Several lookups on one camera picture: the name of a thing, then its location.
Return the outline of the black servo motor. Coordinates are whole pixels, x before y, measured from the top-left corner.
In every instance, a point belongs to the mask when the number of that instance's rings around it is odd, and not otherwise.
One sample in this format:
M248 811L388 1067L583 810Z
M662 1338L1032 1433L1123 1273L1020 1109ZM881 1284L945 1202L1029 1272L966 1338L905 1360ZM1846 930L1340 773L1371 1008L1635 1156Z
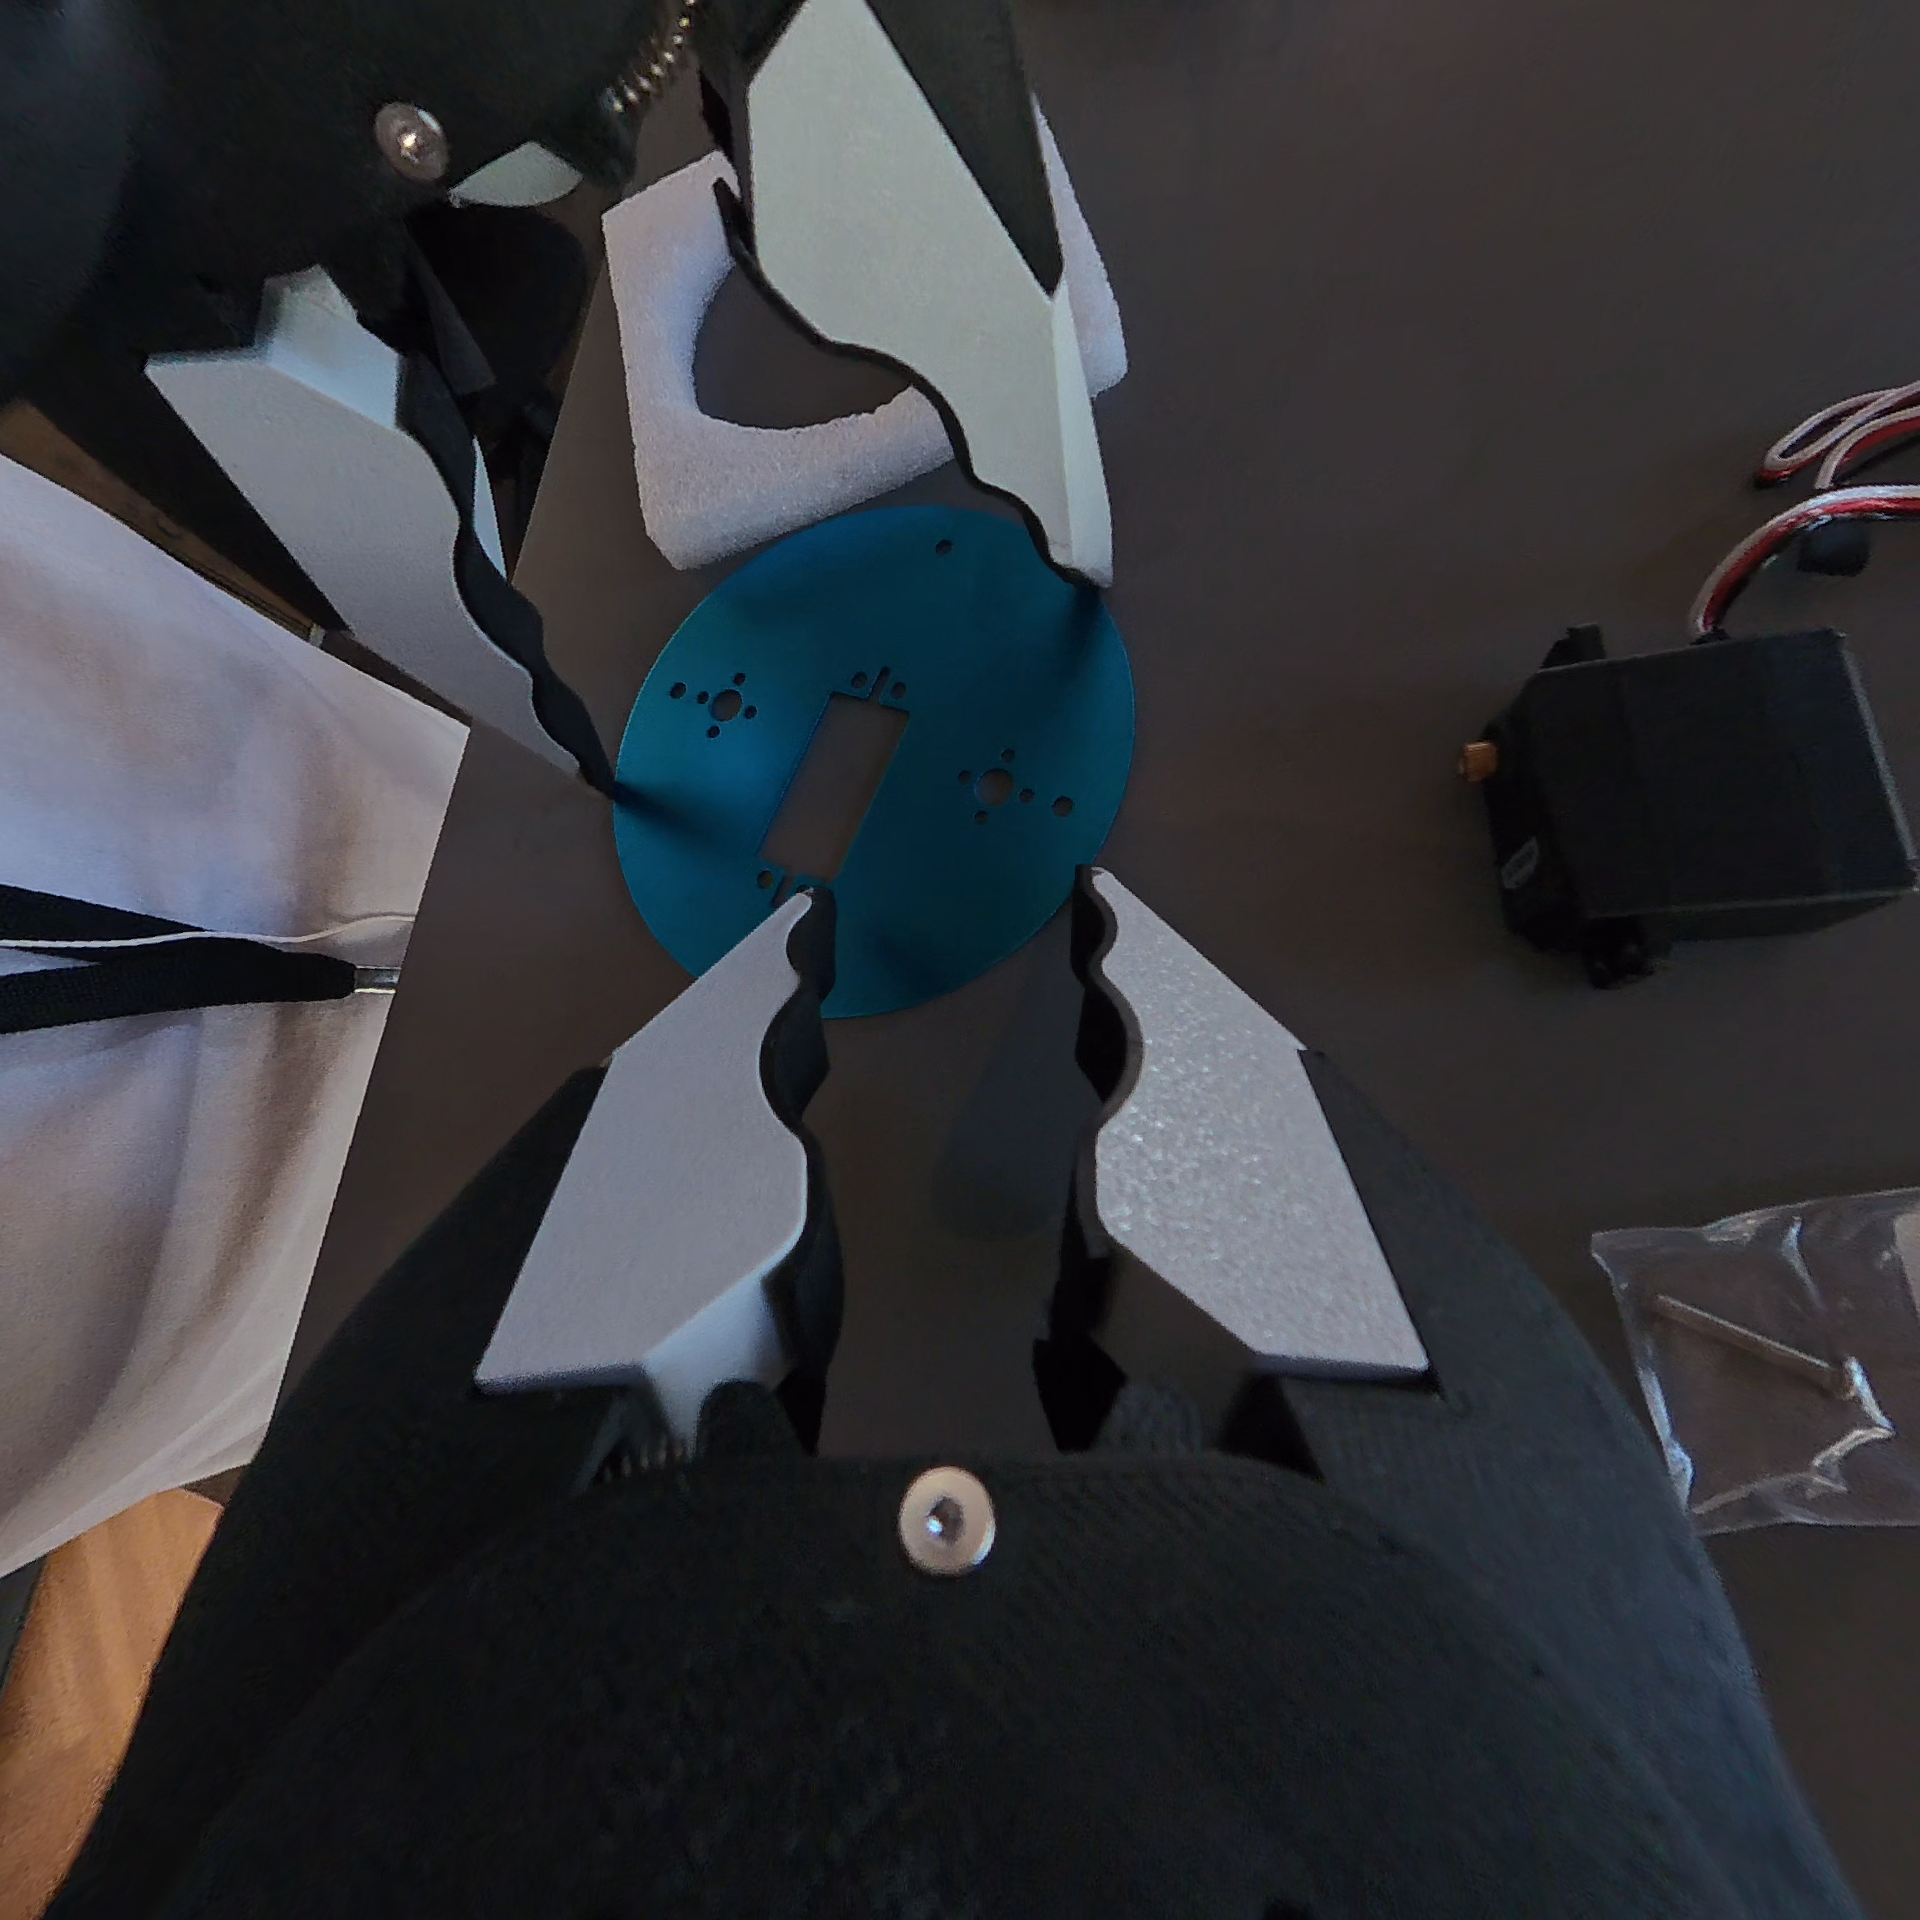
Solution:
M1609 658L1569 629L1459 758L1503 921L1598 990L1675 941L1827 928L1916 886L1912 837L1838 632Z

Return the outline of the long silver screw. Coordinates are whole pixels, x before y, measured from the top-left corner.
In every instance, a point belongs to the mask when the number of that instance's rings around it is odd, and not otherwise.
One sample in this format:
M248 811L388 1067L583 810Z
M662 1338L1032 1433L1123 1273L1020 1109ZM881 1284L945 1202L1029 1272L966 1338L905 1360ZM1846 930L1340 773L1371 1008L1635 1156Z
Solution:
M1668 1294L1654 1294L1647 1309L1672 1329L1704 1338L1726 1350L1773 1365L1831 1400L1849 1400L1853 1393L1849 1365L1841 1360L1827 1360L1811 1350L1793 1349L1788 1341L1757 1333L1723 1315L1708 1313L1693 1302L1677 1301Z

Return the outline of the blue round metal plate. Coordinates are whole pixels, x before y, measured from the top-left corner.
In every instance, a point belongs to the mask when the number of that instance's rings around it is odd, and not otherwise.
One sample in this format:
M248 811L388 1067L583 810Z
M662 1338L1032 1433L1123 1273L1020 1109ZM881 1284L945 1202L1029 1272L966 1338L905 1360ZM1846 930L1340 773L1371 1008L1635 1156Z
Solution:
M895 507L773 544L676 627L615 763L622 878L685 971L815 883L768 837L831 701L901 728L827 880L823 1008L892 1016L993 969L1096 861L1135 686L1100 594L1008 518Z

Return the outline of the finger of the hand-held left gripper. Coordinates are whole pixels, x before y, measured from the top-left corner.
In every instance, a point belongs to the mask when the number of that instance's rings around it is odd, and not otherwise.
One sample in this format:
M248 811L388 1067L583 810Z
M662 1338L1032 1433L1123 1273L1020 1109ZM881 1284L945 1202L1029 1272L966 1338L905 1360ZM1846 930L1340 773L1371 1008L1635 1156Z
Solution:
M1113 513L1039 122L1000 2L703 4L736 261L804 333L902 373L1068 579Z
M273 280L254 342L147 378L344 629L446 704L616 789L583 701L508 584L487 470L438 371L368 332L321 273Z

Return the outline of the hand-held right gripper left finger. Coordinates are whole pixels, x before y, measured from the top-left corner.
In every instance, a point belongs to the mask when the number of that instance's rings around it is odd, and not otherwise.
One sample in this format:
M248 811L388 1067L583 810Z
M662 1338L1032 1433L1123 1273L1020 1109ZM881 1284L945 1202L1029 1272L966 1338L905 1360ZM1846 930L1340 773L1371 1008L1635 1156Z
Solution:
M613 1054L479 1390L638 1387L689 1440L720 1382L753 1381L817 1440L844 1269L804 1112L831 941L831 897L791 897Z

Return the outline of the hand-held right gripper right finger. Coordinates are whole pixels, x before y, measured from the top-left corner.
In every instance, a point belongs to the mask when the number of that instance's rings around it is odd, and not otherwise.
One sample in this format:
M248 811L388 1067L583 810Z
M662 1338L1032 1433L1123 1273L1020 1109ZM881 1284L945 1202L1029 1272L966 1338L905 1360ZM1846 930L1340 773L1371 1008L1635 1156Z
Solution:
M1072 971L1096 1113L1036 1344L1054 1442L1166 1387L1200 1446L1285 1453L1283 1378L1427 1381L1305 1044L1103 869L1075 875Z

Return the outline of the white foam frame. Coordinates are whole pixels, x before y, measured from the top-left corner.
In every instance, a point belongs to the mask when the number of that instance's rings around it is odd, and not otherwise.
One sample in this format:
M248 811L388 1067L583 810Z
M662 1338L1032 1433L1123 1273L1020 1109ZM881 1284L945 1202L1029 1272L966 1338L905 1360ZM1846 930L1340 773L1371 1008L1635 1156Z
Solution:
M1091 397L1125 378L1113 283L1048 130L1036 115L1063 275L1052 296L1016 291L1023 262L966 172L953 164L951 229L913 242L933 269L921 296L861 259L830 265L838 320L929 324L909 392L865 413L798 428L710 416L692 360L710 302L736 267L721 213L733 168L720 152L622 202L606 218L608 273L627 371L632 467L649 538L676 570L724 561L823 522L958 460L975 485L1039 522L1060 572L1113 584L1113 513Z

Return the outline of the dark grey desk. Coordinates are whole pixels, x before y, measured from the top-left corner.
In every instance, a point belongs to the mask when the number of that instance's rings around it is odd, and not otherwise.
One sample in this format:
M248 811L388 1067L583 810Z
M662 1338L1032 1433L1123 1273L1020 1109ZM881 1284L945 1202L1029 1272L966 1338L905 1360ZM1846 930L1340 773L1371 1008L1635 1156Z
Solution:
M1590 1235L1916 1184L1916 901L1590 992L1510 940L1456 749L1574 621L1672 645L1820 402L1916 371L1910 4L1023 4L1132 371L1115 874L1344 1074L1624 1369ZM830 1028L824 1444L1045 1444L1068 925ZM684 974L591 793L476 732L297 1378ZM1857 1898L1916 1916L1916 1532L1712 1544Z

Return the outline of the clear plastic bag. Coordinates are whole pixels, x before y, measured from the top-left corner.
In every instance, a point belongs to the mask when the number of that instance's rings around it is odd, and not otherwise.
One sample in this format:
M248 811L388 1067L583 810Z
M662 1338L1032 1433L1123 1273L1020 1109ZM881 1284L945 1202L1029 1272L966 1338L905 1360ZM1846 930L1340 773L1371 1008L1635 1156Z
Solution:
M1668 1477L1696 1532L1918 1523L1918 1190L1598 1232ZM1668 1325L1654 1294L1827 1360L1852 1396Z

